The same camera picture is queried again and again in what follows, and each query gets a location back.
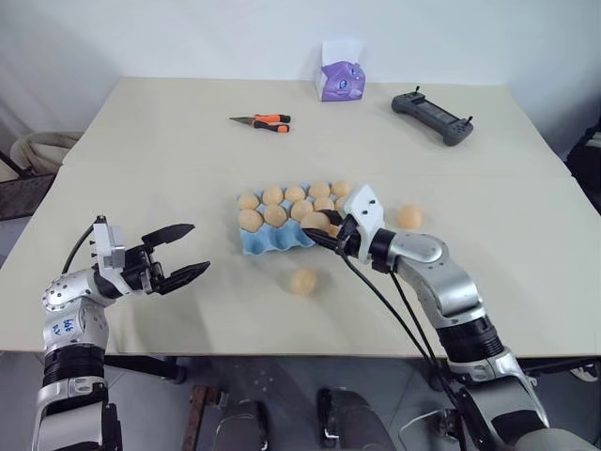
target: table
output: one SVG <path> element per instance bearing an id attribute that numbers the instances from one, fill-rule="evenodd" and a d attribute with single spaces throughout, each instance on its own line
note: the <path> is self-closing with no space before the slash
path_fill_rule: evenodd
<path id="1" fill-rule="evenodd" d="M 474 116 L 474 133 L 456 148 L 392 113 L 393 96 L 413 87 L 370 84 L 362 101 L 321 103 L 309 82 L 121 80 L 0 271 L 0 349 L 41 349 L 39 296 L 103 213 L 122 226 L 128 246 L 161 226 L 196 224 L 157 249 L 166 272 L 211 261 L 179 291 L 107 309 L 109 352 L 415 356 L 392 316 L 334 254 L 241 253 L 237 194 L 347 179 L 374 188 L 391 226 L 395 208 L 423 209 L 421 231 L 447 242 L 518 356 L 598 354 L 601 222 L 567 169 L 505 87 L 422 86 L 454 114 Z M 292 132 L 227 120 L 258 113 L 290 114 Z M 82 249 L 72 268 L 90 264 Z M 288 288 L 304 266 L 319 270 L 309 299 Z M 367 274 L 400 309 L 388 278 Z M 442 355 L 436 333 L 426 330 Z"/>

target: blue egg carton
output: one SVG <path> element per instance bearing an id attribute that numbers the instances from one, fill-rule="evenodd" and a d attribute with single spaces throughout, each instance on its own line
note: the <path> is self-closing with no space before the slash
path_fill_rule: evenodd
<path id="1" fill-rule="evenodd" d="M 299 186 L 308 193 L 310 183 L 299 183 Z M 281 186 L 282 192 L 285 192 L 286 186 Z M 259 199 L 259 202 L 263 199 L 263 190 L 255 191 L 254 194 Z M 335 202 L 338 197 L 331 195 L 330 199 Z M 316 200 L 314 197 L 307 195 L 306 199 L 314 203 Z M 280 203 L 280 207 L 286 210 L 288 219 L 281 227 L 274 227 L 267 223 L 263 223 L 256 232 L 249 232 L 248 230 L 240 229 L 240 239 L 242 240 L 242 253 L 245 256 L 260 256 L 268 251 L 280 251 L 284 252 L 293 247 L 311 247 L 316 244 L 315 241 L 311 240 L 302 231 L 299 222 L 295 221 L 290 217 L 290 209 L 292 209 L 292 202 L 289 200 L 283 200 Z M 259 204 L 255 209 L 263 216 L 265 210 L 264 204 Z"/>

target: remote controller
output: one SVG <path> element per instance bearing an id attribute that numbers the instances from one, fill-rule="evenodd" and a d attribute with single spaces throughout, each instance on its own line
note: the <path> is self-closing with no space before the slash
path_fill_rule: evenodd
<path id="1" fill-rule="evenodd" d="M 415 91 L 401 94 L 393 99 L 393 111 L 398 114 L 411 115 L 428 127 L 436 130 L 442 135 L 442 142 L 447 146 L 455 146 L 470 136 L 473 130 L 470 116 L 460 119 L 448 111 L 443 110 L 436 104 L 425 99 L 425 95 Z"/>

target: pliers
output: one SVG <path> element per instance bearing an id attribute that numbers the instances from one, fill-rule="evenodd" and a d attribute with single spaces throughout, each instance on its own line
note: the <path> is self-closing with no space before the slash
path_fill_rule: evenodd
<path id="1" fill-rule="evenodd" d="M 250 125 L 256 129 L 265 129 L 276 133 L 290 132 L 290 126 L 287 125 L 290 122 L 290 116 L 286 115 L 254 115 L 253 117 L 230 117 L 230 119 Z"/>

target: tissue box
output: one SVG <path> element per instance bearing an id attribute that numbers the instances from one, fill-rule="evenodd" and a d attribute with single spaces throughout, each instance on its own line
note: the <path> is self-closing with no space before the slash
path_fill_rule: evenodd
<path id="1" fill-rule="evenodd" d="M 324 42 L 321 68 L 316 75 L 321 101 L 358 101 L 365 89 L 365 72 L 359 64 L 362 43 L 357 40 Z"/>

